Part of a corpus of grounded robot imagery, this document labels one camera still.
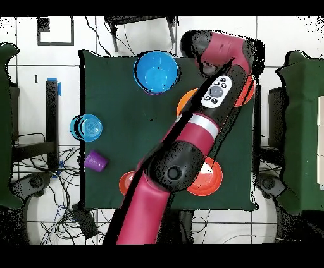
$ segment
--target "dark green table cover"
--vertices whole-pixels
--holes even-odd
[[[324,60],[289,54],[279,75],[286,86],[285,172],[288,189],[277,198],[290,214],[324,210],[324,191],[317,183],[317,98],[324,95]]]
[[[137,58],[99,57],[83,51],[85,59],[85,112],[103,124],[101,136],[86,143],[85,155],[96,150],[109,159],[101,173],[85,169],[85,206],[119,208],[118,182],[163,138],[176,119],[181,97],[198,88],[203,78],[189,58],[176,58],[181,69],[179,82],[161,95],[148,95],[136,84],[133,66]],[[214,194],[197,197],[178,192],[174,209],[254,210],[250,201],[253,101],[241,110],[218,157],[223,183]]]

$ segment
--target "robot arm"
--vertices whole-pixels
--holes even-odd
[[[108,229],[105,240],[110,243],[156,242],[170,193],[194,182],[251,73],[254,47],[246,39],[190,31],[182,37],[181,47],[183,54],[190,51],[195,57],[207,79],[161,143],[139,163]]]

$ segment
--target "gray button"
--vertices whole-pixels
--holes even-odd
[[[215,98],[219,98],[223,95],[223,90],[220,87],[211,87],[210,95]]]

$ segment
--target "white tile floor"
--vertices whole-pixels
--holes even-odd
[[[119,51],[113,49],[112,38],[107,31],[103,17],[87,17],[89,26],[95,28],[99,40],[93,30],[87,26],[84,17],[74,18],[74,46],[38,46],[36,18],[0,18],[0,42],[14,43],[20,49],[17,57],[13,57],[8,66],[8,73],[12,82],[20,87],[19,102],[19,131],[20,134],[41,132],[46,133],[45,120],[45,86],[47,78],[57,78],[61,82],[62,94],[59,96],[59,144],[60,151],[71,147],[78,148],[78,142],[72,138],[68,130],[71,119],[78,115],[79,100],[79,58],[78,50],[87,49],[106,56],[101,45],[113,56],[131,56],[132,53],[120,41]],[[266,49],[265,69],[260,76],[262,86],[262,125],[261,134],[268,136],[268,101],[267,95],[271,88],[282,85],[275,70],[282,66],[285,55],[290,50],[303,50],[311,57],[320,57],[324,54],[323,33],[320,20],[315,17],[293,16],[179,16],[180,24],[173,31],[177,43],[172,45],[165,19],[157,19],[140,23],[118,26],[118,38],[128,42],[135,54],[153,49],[171,51],[181,56],[179,43],[183,33],[188,30],[218,29],[231,34],[245,35],[260,39]],[[69,42],[70,19],[50,17],[49,33],[42,33],[43,42]],[[40,135],[26,136],[20,143],[41,142]],[[261,140],[268,145],[266,138]],[[76,153],[65,164],[78,167]],[[29,168],[15,166],[19,169],[19,176],[24,176]],[[74,177],[68,188],[72,204],[80,198],[79,177]],[[56,194],[59,205],[62,204],[62,188],[58,179],[51,179],[51,188]],[[195,243],[273,243],[276,231],[275,206],[271,200],[265,200],[259,191],[255,193],[259,209],[254,212],[245,211],[211,211],[197,210],[192,226]],[[102,243],[102,234],[108,228],[107,220],[111,219],[114,210],[96,210],[95,221],[101,232],[95,237],[94,243]],[[53,192],[47,188],[41,198],[33,198],[28,210],[28,232],[32,244],[39,244],[46,228],[52,226],[57,206],[54,203]],[[80,231],[73,229],[73,234]],[[71,243],[69,240],[58,240],[58,244]],[[75,243],[92,244],[91,240],[77,238]]]

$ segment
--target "blue bowl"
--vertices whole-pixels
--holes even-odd
[[[76,116],[70,123],[70,132],[77,140],[93,142],[100,137],[102,131],[103,126],[99,118],[93,114]]]
[[[149,94],[160,94],[171,89],[178,79],[178,64],[163,51],[143,54],[134,64],[137,84]]]

